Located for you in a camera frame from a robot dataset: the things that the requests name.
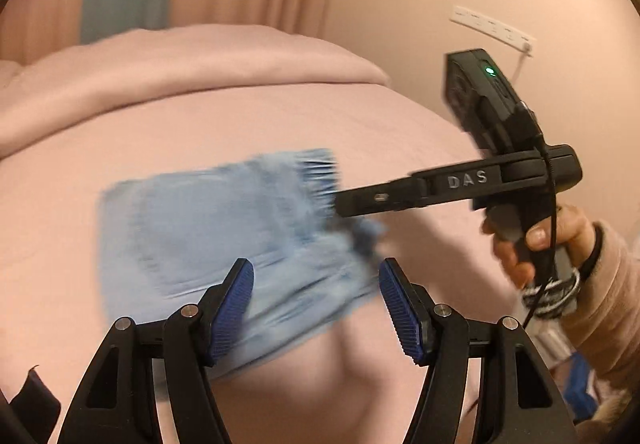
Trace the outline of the right forearm pink sleeve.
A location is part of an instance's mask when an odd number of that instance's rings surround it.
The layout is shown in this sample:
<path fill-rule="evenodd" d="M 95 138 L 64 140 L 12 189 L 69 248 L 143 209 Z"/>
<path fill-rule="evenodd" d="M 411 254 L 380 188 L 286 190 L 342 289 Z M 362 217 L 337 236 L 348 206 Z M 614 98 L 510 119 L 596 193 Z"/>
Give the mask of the right forearm pink sleeve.
<path fill-rule="evenodd" d="M 639 260 L 623 238 L 594 224 L 596 257 L 580 288 L 576 311 L 561 325 L 597 376 L 616 390 L 639 389 Z"/>

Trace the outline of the right hand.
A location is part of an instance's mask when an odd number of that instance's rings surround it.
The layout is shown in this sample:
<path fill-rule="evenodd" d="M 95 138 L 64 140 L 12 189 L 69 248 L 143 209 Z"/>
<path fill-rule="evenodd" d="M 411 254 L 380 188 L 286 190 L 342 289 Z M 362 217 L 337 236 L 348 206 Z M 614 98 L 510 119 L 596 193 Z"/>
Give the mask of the right hand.
<path fill-rule="evenodd" d="M 525 237 L 529 250 L 549 249 L 553 240 L 551 231 L 550 218 L 533 226 Z M 512 242 L 501 238 L 488 218 L 483 222 L 482 232 L 492 236 L 492 252 L 516 289 L 522 290 L 534 280 L 536 271 L 533 264 L 520 259 Z M 571 204 L 560 204 L 556 209 L 554 240 L 566 248 L 574 268 L 580 268 L 596 248 L 597 229 L 582 210 Z"/>

